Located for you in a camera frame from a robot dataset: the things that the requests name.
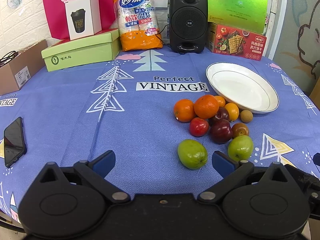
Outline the dark red plum front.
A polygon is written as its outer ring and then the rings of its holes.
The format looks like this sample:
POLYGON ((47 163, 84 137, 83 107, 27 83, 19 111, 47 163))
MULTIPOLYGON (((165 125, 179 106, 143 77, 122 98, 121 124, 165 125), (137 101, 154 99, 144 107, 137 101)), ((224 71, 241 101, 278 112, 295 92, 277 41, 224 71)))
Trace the dark red plum front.
POLYGON ((224 144, 232 139, 233 132, 228 120, 222 119, 213 123, 210 137, 216 144, 224 144))

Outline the shiny green gift box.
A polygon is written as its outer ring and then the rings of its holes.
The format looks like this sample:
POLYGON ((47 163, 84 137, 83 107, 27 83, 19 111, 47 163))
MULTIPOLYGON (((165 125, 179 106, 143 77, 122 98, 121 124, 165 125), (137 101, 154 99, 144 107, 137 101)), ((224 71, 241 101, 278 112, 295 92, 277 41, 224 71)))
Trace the shiny green gift box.
POLYGON ((268 0, 208 0, 208 22, 263 33, 268 0))

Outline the red cherry tomato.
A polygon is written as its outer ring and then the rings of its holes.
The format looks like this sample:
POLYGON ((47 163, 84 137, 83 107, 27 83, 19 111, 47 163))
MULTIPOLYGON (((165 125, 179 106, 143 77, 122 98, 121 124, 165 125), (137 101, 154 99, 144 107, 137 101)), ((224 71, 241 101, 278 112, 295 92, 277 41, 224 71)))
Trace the red cherry tomato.
POLYGON ((189 133, 195 137, 204 136, 209 130, 209 123, 199 117, 193 118, 189 125, 189 133))

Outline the big orange tangerine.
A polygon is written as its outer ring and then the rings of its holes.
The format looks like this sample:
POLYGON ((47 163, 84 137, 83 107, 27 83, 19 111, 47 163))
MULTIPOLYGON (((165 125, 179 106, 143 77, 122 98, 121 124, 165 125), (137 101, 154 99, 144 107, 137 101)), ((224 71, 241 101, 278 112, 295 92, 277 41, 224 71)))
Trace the big orange tangerine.
POLYGON ((204 95, 194 103, 195 114, 202 119, 209 119, 216 115, 219 103, 213 95, 204 95))

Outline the brown cardboard box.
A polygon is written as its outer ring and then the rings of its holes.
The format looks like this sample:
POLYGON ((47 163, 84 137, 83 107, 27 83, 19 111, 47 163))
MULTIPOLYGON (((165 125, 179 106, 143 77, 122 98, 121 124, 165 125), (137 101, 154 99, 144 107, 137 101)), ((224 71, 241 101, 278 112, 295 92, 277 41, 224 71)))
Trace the brown cardboard box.
POLYGON ((21 49, 14 59, 1 67, 0 95, 20 90, 31 77, 45 66, 41 52, 47 47, 46 40, 32 44, 21 49))

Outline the yellow orange kumquat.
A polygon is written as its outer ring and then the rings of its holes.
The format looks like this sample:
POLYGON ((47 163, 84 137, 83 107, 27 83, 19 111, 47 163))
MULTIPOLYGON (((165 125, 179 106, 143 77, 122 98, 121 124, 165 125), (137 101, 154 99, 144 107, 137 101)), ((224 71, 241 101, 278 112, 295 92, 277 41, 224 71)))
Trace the yellow orange kumquat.
POLYGON ((234 122, 240 114, 239 108, 236 104, 230 102, 224 106, 224 109, 228 112, 230 122, 234 122))

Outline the red cracker box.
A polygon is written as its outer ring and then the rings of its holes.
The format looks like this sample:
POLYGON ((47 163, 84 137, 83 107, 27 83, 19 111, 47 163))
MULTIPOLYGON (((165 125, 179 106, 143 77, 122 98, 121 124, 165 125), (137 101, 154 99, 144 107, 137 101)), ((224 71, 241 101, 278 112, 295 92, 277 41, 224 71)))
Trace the red cracker box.
POLYGON ((216 54, 260 61, 267 37, 239 28, 208 23, 207 48, 216 54))

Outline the light green shoe box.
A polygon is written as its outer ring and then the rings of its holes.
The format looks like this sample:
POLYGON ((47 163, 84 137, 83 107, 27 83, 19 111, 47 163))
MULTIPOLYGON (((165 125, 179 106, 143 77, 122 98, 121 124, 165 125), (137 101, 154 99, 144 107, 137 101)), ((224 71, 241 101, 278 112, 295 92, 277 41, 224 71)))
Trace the light green shoe box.
POLYGON ((118 29, 103 30, 76 40, 62 40, 41 51, 49 72, 114 60, 121 51, 118 29))

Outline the black speaker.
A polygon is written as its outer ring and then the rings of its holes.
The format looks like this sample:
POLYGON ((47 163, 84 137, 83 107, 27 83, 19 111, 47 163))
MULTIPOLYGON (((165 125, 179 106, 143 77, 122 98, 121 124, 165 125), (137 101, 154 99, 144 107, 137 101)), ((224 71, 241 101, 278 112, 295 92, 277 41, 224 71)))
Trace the black speaker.
POLYGON ((170 0, 169 40, 177 53, 201 53, 206 44, 208 0, 170 0))

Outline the brownish orange tomato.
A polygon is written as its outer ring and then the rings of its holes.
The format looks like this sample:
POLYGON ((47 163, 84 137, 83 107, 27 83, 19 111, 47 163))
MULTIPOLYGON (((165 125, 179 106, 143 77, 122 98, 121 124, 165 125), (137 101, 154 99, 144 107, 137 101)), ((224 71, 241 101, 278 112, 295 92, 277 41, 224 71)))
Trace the brownish orange tomato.
POLYGON ((232 136, 236 138, 241 135, 249 135, 249 129, 244 123, 236 123, 232 126, 232 136))

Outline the orange paper cup package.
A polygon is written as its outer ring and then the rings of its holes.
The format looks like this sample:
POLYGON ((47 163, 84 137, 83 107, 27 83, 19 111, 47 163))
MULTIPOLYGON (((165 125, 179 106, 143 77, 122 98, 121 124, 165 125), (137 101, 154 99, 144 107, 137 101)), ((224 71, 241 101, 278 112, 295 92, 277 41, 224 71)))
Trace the orange paper cup package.
POLYGON ((163 47, 155 0, 113 0, 123 51, 163 47))

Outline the white coffee cup box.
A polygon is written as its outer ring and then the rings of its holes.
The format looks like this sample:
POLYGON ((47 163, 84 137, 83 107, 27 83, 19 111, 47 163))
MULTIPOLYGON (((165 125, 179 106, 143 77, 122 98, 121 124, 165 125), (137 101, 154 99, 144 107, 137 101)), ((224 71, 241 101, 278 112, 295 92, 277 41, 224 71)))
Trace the white coffee cup box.
POLYGON ((69 39, 76 40, 102 30, 99 0, 72 0, 65 4, 69 39))

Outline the large green jujube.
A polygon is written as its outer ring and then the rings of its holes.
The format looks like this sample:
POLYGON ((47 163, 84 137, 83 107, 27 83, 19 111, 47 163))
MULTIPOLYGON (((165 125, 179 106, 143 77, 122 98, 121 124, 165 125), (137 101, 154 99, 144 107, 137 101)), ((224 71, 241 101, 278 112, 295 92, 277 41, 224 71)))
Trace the large green jujube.
POLYGON ((207 163, 207 150, 196 140, 185 139, 180 142, 177 153, 180 162, 191 170, 198 170, 207 163))

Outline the dark red plum back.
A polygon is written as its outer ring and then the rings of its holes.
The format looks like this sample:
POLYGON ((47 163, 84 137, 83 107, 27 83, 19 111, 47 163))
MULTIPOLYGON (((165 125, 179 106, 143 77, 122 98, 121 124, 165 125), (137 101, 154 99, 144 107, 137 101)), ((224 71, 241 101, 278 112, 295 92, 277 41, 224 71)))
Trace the dark red plum back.
POLYGON ((208 119, 208 123, 210 126, 212 126, 215 122, 219 120, 229 120, 229 113, 224 107, 219 107, 219 110, 217 113, 208 119))

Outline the black smartphone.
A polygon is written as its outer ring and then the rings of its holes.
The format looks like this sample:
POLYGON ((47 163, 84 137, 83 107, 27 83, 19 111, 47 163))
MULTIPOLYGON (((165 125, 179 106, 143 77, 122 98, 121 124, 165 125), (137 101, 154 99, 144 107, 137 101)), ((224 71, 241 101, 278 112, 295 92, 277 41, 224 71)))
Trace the black smartphone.
POLYGON ((4 163, 10 168, 27 152, 23 119, 18 117, 4 130, 4 163))

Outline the small green jujube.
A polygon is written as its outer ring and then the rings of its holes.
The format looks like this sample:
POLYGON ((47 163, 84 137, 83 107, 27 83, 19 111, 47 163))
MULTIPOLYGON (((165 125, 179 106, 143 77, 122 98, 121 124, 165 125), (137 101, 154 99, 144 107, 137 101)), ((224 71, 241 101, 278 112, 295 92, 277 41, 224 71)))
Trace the small green jujube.
POLYGON ((234 161, 248 160, 253 152, 253 141, 247 135, 235 137, 228 145, 228 156, 234 161))

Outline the dark red plum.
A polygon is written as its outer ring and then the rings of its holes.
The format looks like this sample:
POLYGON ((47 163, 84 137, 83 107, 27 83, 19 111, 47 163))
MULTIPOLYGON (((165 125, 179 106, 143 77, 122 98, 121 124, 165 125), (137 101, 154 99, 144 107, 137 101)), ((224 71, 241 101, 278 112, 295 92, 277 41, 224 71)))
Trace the dark red plum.
POLYGON ((216 144, 224 144, 232 139, 233 132, 228 120, 222 119, 213 123, 210 137, 216 144))
POLYGON ((219 120, 229 120, 229 113, 224 107, 219 107, 219 110, 217 113, 208 119, 208 123, 210 126, 212 126, 215 122, 219 120))

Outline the small orange kumquat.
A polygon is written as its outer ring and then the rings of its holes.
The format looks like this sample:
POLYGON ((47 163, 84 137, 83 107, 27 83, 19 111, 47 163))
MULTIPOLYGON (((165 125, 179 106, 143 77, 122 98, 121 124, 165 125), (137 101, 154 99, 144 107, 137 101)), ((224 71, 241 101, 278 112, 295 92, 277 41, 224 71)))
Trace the small orange kumquat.
POLYGON ((214 98, 217 100, 220 107, 224 107, 226 105, 226 101, 222 96, 216 95, 214 98))

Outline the white ceramic plate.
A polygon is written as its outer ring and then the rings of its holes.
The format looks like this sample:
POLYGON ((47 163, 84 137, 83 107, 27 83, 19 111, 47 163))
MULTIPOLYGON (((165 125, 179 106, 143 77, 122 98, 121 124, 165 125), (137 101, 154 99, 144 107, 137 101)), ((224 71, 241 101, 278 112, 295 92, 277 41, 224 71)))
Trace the white ceramic plate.
POLYGON ((240 109, 256 114, 275 111, 279 96, 274 87, 256 72, 235 63, 209 65, 206 77, 213 90, 240 109))

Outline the blue patterned tablecloth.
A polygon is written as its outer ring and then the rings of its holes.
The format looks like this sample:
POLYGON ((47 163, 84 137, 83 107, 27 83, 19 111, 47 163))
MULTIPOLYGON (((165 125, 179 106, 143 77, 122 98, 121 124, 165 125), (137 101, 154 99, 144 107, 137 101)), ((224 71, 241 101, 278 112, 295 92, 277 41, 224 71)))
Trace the blue patterned tablecloth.
POLYGON ((209 65, 228 62, 265 78, 276 90, 278 108, 249 123, 250 161, 290 163, 319 176, 319 110, 276 64, 213 54, 178 54, 170 48, 121 53, 114 61, 49 72, 41 69, 16 93, 1 97, 1 129, 23 119, 26 154, 1 166, 1 211, 18 219, 17 207, 43 166, 65 167, 114 151, 107 180, 128 194, 194 193, 220 180, 210 164, 185 168, 177 147, 189 126, 174 116, 181 99, 213 94, 209 65))

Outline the brown longan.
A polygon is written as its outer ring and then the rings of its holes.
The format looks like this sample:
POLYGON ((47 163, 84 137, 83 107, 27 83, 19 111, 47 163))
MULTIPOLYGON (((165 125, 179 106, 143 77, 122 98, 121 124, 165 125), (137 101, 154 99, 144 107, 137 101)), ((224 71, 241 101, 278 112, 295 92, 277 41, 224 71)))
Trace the brown longan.
POLYGON ((244 123, 250 123, 253 120, 253 113, 249 110, 243 110, 240 113, 240 119, 244 123))

